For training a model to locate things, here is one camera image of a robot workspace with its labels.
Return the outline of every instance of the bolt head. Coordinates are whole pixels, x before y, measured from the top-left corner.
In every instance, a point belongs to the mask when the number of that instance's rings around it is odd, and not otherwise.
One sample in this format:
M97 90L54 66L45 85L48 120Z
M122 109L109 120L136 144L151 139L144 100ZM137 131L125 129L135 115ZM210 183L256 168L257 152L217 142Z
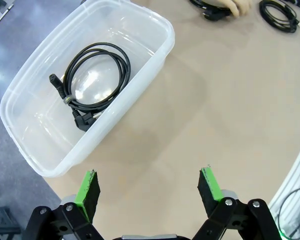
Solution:
M259 208L260 207L260 203L258 201L254 201L252 203L252 205L255 207L255 208Z
M47 209L46 208L42 208L41 210L40 210L40 214L45 214L47 212Z
M231 200L231 199L225 200L225 204L226 204L227 206L231 206L231 205L232 205L232 200Z
M67 211L71 211L72 209L73 209L73 207L72 207L72 205L68 205L68 206L66 206L66 208L65 208Z

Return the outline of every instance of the finger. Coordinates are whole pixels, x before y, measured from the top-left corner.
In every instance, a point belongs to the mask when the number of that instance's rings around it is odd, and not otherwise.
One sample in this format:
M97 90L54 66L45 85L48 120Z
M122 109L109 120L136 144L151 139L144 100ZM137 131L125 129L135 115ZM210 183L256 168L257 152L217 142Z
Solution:
M239 17L240 15L239 9L237 8L237 5L232 0L220 0L220 2L226 5L230 9L233 16L235 16L236 18Z
M247 0L247 3L248 3L248 11L249 11L252 7L252 0Z
M246 15L249 10L249 1L248 0L233 0L235 4L239 7L240 13Z

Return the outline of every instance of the beige table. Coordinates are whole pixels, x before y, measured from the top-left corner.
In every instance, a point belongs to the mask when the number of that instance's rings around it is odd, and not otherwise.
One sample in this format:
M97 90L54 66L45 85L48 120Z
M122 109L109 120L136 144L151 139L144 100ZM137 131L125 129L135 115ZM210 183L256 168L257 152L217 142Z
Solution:
M135 2L171 21L175 47L89 158L46 181L63 198L78 191L86 171L97 170L94 225L107 240L162 233L191 238L206 219L197 191L201 167L210 164L221 188L242 201L269 202L295 161L300 29L272 29L257 3L247 17L212 23L187 0Z

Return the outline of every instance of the clear plastic bin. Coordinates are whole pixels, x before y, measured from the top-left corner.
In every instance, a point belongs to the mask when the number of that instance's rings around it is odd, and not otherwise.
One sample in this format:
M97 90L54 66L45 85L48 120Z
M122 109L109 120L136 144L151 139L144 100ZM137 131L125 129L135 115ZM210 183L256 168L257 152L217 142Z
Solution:
M76 127L49 75L61 78L74 56L97 42L126 52L131 80L85 133ZM3 124L29 165L44 177L56 177L81 163L152 82L174 44L169 21L130 1L88 0L78 7L33 52L1 100ZM98 102L118 81L113 59L97 56L76 72L72 92L82 103Z

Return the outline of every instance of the coiled cable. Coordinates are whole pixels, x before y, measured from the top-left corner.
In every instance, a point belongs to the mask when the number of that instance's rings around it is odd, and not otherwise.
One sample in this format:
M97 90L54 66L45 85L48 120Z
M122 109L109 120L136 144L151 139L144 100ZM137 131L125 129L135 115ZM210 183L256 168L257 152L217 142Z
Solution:
M94 48L96 46L112 47L118 50L125 59L114 52L110 52L101 48ZM108 55L115 61L119 70L118 86L109 96L99 102L93 104L80 103L76 99L76 97L72 95L71 85L74 75L85 61L92 57L100 55ZM86 132L96 121L94 115L105 110L119 95L119 93L127 86L130 80L130 75L131 64L127 54L117 45L108 42L98 42L85 47L74 57L65 71L63 82L61 82L61 80L55 74L51 74L49 76L49 79L51 84L57 89L64 103L68 104L71 107L76 126L80 130Z
M300 22L297 20L297 13L293 10L288 4L282 0L273 1L273 0L262 0L259 2L259 11L262 18L272 27L278 29L285 33L295 33L297 26L300 27ZM282 14L284 14L287 20L279 19L273 16L268 7L277 9Z
M219 7L208 4L202 0L189 0L197 8L203 9L203 15L206 19L216 22L226 16L230 16L232 13L227 7Z

